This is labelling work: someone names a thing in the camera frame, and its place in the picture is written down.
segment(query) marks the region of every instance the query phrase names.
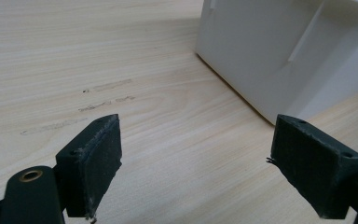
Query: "wood grain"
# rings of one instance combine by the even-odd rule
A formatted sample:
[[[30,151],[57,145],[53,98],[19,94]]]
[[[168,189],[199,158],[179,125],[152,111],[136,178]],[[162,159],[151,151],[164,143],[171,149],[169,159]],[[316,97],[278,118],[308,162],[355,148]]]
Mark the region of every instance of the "wood grain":
[[[99,223],[352,223],[319,219],[265,162],[273,126],[194,52],[201,7],[0,0],[0,199],[12,175],[53,166],[118,113],[123,165]],[[358,94],[310,122],[358,150]]]

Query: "white plastic object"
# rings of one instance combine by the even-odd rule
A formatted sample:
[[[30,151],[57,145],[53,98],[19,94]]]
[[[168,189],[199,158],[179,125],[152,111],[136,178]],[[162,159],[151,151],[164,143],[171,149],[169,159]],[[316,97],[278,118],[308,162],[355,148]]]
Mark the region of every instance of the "white plastic object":
[[[271,123],[358,92],[358,0],[205,0],[197,53]]]

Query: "table surface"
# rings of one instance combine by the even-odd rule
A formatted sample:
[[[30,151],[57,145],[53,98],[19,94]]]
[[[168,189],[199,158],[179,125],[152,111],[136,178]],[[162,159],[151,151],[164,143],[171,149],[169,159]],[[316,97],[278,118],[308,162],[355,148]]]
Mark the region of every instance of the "table surface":
[[[118,113],[123,165],[99,223],[352,223],[352,210],[319,219],[266,163],[274,127],[195,53],[201,7],[0,0],[0,199],[12,175],[54,166]],[[309,122],[358,151],[358,94]]]

